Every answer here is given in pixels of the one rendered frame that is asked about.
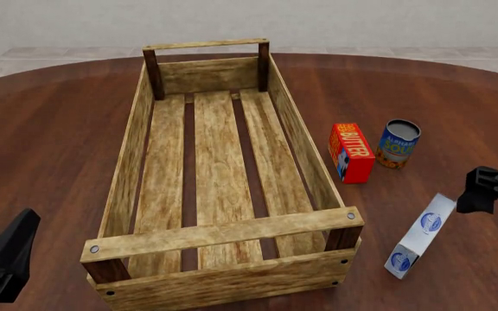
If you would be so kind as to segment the blue soup can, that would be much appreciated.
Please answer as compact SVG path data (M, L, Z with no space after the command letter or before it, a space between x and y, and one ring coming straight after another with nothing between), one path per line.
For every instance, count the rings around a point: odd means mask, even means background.
M388 121L375 152L376 160L387 168L403 168L420 137L421 129L411 121Z

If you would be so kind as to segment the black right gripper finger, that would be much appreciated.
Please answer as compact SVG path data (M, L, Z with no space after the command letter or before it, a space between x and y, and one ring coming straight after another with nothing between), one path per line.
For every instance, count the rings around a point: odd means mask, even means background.
M466 175L465 189L457 199L459 213L494 213L494 203L498 200L498 170L478 167Z

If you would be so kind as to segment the white cream cheese box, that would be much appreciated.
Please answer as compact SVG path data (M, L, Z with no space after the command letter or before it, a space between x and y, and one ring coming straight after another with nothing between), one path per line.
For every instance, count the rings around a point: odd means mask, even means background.
M384 268L397 279L403 279L424 255L457 203L443 194L436 194L417 217L404 237L395 245Z

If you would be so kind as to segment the wooden slat tray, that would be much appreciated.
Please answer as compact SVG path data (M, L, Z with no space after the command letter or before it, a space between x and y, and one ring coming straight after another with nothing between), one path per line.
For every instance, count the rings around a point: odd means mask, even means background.
M363 219L325 168L264 38L255 56L143 48L99 233L80 261L111 311L178 311L343 282Z

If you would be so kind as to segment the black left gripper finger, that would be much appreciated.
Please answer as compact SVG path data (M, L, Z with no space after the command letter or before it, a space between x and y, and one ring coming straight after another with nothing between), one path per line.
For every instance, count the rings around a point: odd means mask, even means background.
M36 231L41 217L23 209L0 234L0 270L27 282Z

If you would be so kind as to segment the red butter box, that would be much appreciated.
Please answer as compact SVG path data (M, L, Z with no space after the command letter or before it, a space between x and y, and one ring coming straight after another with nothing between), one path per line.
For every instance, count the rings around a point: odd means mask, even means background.
M375 156L357 124L333 124L328 151L343 183L366 183Z

